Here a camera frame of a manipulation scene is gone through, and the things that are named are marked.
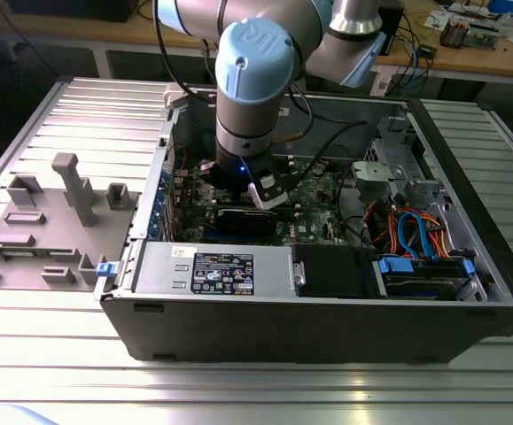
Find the ur logo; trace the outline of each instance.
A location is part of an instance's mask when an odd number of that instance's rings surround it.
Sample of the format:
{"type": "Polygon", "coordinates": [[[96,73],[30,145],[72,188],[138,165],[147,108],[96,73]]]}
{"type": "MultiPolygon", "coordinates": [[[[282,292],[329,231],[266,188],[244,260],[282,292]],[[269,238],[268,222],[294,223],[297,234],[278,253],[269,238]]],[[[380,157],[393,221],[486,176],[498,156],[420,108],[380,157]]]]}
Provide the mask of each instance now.
{"type": "Polygon", "coordinates": [[[262,53],[268,53],[274,47],[277,41],[277,35],[266,32],[266,29],[257,27],[251,23],[238,37],[239,40],[259,46],[258,50],[262,53]]]}

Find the aluminum extrusion table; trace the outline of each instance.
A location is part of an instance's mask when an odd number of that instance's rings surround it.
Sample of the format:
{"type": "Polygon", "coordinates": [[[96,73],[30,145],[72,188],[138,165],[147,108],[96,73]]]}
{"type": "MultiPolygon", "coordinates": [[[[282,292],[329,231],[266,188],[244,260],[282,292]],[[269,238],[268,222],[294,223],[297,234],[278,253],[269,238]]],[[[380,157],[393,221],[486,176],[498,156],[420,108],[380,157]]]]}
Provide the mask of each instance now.
{"type": "MultiPolygon", "coordinates": [[[[51,171],[59,151],[77,153],[96,189],[116,177],[140,191],[166,117],[164,87],[57,83],[0,159],[0,214],[16,173],[60,187],[51,171]]],[[[475,104],[425,106],[513,248],[513,135],[475,104]]],[[[61,424],[504,425],[513,422],[513,337],[485,340],[447,366],[144,363],[92,294],[0,290],[0,401],[61,424]]]]}

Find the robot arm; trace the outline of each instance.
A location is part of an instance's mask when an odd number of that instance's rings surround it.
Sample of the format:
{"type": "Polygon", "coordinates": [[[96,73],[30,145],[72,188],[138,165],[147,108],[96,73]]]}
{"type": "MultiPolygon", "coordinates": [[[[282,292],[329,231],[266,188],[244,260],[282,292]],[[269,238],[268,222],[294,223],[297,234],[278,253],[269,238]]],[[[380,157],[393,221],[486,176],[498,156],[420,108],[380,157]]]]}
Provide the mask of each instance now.
{"type": "Polygon", "coordinates": [[[293,184],[282,181],[270,149],[284,93],[306,64],[323,78],[361,84],[384,42],[378,0],[335,0],[332,8],[330,0],[159,1],[162,23],[219,41],[211,171],[248,189],[260,209],[285,202],[293,184]]]}

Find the table leg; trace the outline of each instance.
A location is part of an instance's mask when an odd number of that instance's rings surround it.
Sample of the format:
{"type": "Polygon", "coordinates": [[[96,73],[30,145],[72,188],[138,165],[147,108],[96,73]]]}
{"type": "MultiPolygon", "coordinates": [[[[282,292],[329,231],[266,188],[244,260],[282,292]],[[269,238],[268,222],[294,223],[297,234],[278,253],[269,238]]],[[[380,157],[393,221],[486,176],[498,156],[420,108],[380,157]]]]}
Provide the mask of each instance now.
{"type": "Polygon", "coordinates": [[[393,75],[393,71],[378,71],[377,78],[374,80],[374,84],[372,84],[370,95],[375,97],[386,96],[386,91],[388,90],[388,86],[390,86],[390,81],[392,81],[393,75]]]}
{"type": "Polygon", "coordinates": [[[108,53],[104,49],[93,49],[93,56],[97,64],[98,76],[100,78],[112,79],[114,78],[114,71],[111,61],[108,60],[108,53]]]}

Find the gray vertical post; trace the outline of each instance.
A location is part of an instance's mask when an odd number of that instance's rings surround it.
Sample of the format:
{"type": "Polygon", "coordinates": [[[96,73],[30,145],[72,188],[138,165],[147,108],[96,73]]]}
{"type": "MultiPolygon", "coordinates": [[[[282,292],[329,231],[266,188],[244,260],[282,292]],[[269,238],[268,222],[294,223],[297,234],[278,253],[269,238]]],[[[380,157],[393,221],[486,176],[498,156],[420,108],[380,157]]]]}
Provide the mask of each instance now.
{"type": "Polygon", "coordinates": [[[84,228],[90,228],[95,224],[97,217],[93,213],[89,197],[85,194],[81,178],[77,173],[78,162],[79,159],[73,153],[58,153],[51,163],[51,168],[63,179],[81,224],[84,228]]]}

